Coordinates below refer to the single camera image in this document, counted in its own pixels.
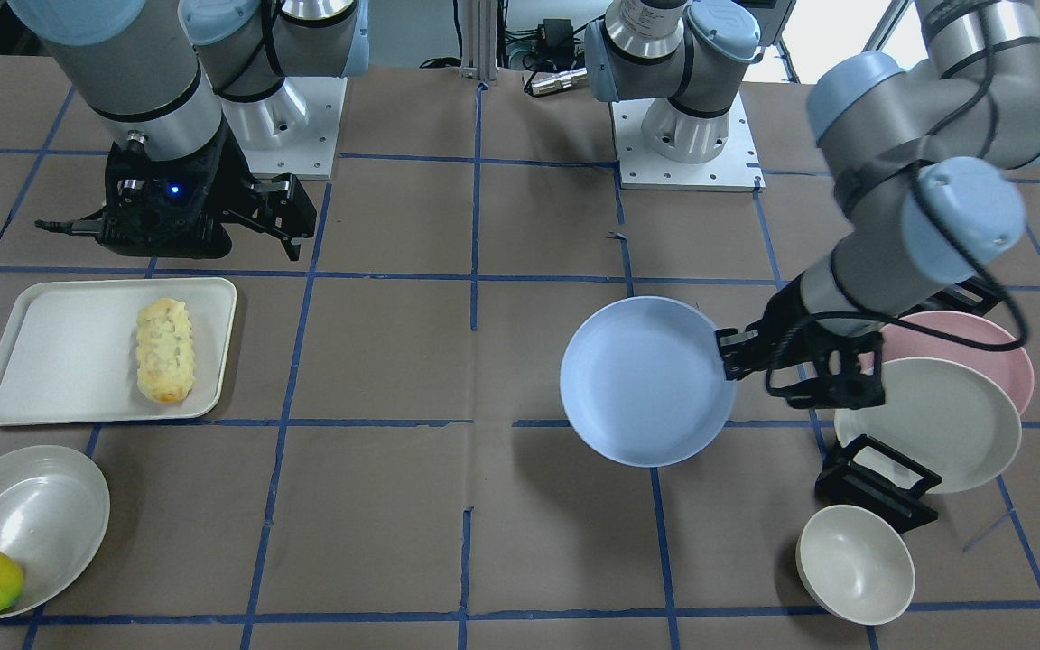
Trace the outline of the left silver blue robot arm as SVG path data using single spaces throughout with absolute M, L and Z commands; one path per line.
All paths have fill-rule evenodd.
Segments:
M 912 70 L 866 51 L 822 75 L 806 99 L 814 142 L 851 231 L 768 302 L 763 316 L 706 340 L 711 379 L 664 373 L 652 396 L 733 404 L 742 376 L 809 362 L 817 375 L 769 387 L 795 408 L 883 404 L 879 330 L 979 276 L 1022 236 L 1022 197 L 1004 172 L 1040 164 L 1040 25 L 1028 1 L 919 1 L 928 57 Z M 645 133 L 667 159 L 685 128 L 720 127 L 755 61 L 759 26 L 733 1 L 615 1 L 587 25 L 584 61 L 602 102 L 652 99 Z

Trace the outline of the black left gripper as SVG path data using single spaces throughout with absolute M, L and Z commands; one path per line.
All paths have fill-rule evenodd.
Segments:
M 768 301 L 760 320 L 745 330 L 719 329 L 717 346 L 725 376 L 740 380 L 764 373 L 764 388 L 795 410 L 864 410 L 887 399 L 882 383 L 882 346 L 879 330 L 838 334 L 826 322 L 842 320 L 838 310 L 813 311 L 802 296 L 803 276 Z M 814 376 L 774 386 L 773 373 L 809 363 Z

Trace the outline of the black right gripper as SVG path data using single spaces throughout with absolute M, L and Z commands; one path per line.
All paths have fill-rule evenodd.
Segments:
M 226 225 L 271 235 L 298 262 L 318 211 L 298 178 L 258 180 L 231 128 L 222 126 L 189 156 L 153 161 L 136 140 L 112 145 L 105 205 L 78 219 L 36 219 L 45 233 L 90 237 L 127 256 L 218 259 L 234 245 Z

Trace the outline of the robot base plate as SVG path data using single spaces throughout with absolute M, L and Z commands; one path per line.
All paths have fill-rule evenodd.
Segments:
M 343 78 L 288 78 L 271 97 L 220 103 L 255 177 L 330 181 L 347 89 Z
M 614 102 L 610 115 L 624 189 L 752 192 L 766 186 L 740 96 L 714 118 L 682 114 L 665 98 Z

